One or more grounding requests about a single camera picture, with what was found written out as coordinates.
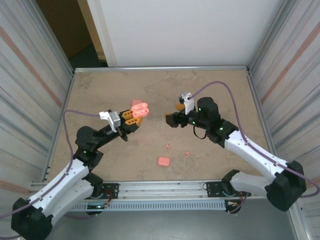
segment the pink object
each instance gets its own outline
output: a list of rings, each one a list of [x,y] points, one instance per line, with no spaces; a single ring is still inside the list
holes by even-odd
[[[170,165],[170,158],[161,156],[158,158],[158,165],[168,167]]]
[[[142,103],[142,100],[132,100],[131,106],[138,105],[138,104],[141,104],[141,103]]]
[[[148,108],[143,108],[143,109],[139,109],[138,111],[134,111],[132,113],[132,116],[134,118],[137,117],[147,117],[149,115],[149,109]]]
[[[139,109],[146,109],[148,104],[146,102],[142,102],[131,107],[131,111],[138,111]]]
[[[134,118],[137,117],[147,117],[149,115],[148,104],[142,102],[131,107],[132,115]]]

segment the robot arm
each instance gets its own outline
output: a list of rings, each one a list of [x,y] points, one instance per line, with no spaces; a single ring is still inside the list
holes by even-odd
[[[119,114],[111,110],[100,112],[100,118],[108,120],[109,125],[100,130],[81,127],[76,134],[78,149],[73,160],[39,192],[14,203],[13,210],[17,210],[35,202],[13,214],[11,219],[11,228],[26,240],[46,239],[57,221],[74,205],[102,194],[103,180],[91,172],[103,156],[98,148],[117,137],[127,141],[127,135],[142,123],[142,117],[133,117],[130,110]]]
[[[179,97],[181,105],[176,107],[180,112],[166,113],[166,123],[172,128],[177,128],[179,125],[182,128],[192,125],[194,128],[204,129],[210,141],[239,155],[263,175],[263,177],[253,176],[232,170],[222,179],[222,186],[226,193],[232,195],[235,191],[249,192],[267,197],[276,208],[287,211],[306,191],[305,180],[273,164],[249,147],[238,127],[221,118],[218,105],[211,97],[200,98],[196,108],[194,100],[189,99],[190,96],[191,93],[184,93]],[[246,137],[246,140],[265,156],[304,174],[298,162],[289,163],[267,152],[249,138]]]

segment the black cable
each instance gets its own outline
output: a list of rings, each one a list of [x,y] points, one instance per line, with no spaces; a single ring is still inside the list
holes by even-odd
[[[202,185],[202,189],[208,191],[208,189],[204,188],[204,185],[207,184],[206,182]]]
[[[198,138],[198,139],[205,139],[207,137],[207,134],[205,133],[204,134],[204,137],[199,137],[197,134],[196,134],[196,126],[193,125],[193,134]]]

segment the corrugated metal wall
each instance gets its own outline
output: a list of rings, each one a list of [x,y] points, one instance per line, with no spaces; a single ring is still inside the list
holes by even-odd
[[[320,184],[320,1],[296,0],[251,73],[278,155]],[[308,185],[308,192],[315,188]],[[300,205],[320,239],[320,196]]]
[[[73,75],[53,38],[32,0],[0,1],[0,215],[48,164]]]

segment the gray floor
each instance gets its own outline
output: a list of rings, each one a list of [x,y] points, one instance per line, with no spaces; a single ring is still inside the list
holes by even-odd
[[[235,215],[224,211],[104,212],[63,217],[47,240],[295,240],[289,213],[265,199],[248,200]]]

